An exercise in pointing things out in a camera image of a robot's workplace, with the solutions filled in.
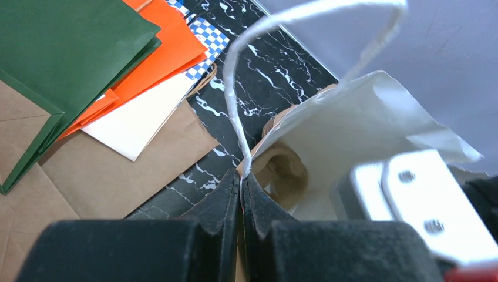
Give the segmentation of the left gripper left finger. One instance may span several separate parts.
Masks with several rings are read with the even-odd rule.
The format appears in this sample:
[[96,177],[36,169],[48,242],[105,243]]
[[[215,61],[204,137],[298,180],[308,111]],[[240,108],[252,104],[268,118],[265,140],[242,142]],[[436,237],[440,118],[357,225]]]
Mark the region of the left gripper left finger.
[[31,248],[17,281],[234,281],[238,171],[173,219],[63,220]]

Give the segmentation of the tan paper bag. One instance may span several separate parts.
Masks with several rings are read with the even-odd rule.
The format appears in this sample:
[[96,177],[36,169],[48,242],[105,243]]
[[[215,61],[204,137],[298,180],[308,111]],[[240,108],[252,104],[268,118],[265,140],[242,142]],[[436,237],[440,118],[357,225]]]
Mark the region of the tan paper bag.
[[[238,114],[234,86],[241,51],[253,39],[281,24],[360,6],[389,7],[392,16],[335,88],[293,108],[250,149]],[[347,169],[356,165],[422,150],[437,151],[446,165],[473,163],[482,158],[460,136],[438,124],[386,72],[378,70],[357,77],[397,34],[407,11],[406,1],[314,1],[260,19],[231,44],[223,70],[224,97],[244,156],[240,164],[241,182],[253,174],[255,158],[272,145],[282,143],[301,158],[308,172],[307,189],[290,210],[300,219],[329,220],[338,219],[330,189]]]

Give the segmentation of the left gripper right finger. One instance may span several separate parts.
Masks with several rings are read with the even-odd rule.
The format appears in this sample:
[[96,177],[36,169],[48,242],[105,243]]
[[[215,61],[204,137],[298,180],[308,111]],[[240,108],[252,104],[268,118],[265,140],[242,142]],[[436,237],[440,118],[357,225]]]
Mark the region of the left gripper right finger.
[[241,182],[250,281],[442,281],[421,236],[395,221],[299,221]]

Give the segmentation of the cardboard two-cup carrier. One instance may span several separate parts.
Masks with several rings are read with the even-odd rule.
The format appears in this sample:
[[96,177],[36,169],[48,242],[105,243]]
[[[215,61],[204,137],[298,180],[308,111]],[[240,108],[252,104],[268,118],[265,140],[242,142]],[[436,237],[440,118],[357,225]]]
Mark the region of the cardboard two-cup carrier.
[[[330,89],[333,89],[337,86],[336,83],[333,83],[333,84],[330,84],[328,86],[326,86],[325,88],[319,90],[317,92],[317,94],[320,94],[322,92],[326,92]],[[263,130],[261,132],[261,137],[262,138],[265,138],[266,135],[268,135],[268,133],[276,126],[276,124],[278,124],[280,122],[280,120],[289,112],[291,111],[293,108],[296,108],[298,106],[298,104],[292,104],[290,107],[288,107],[287,109],[283,110],[282,112],[276,114],[274,117],[272,117],[263,127]]]

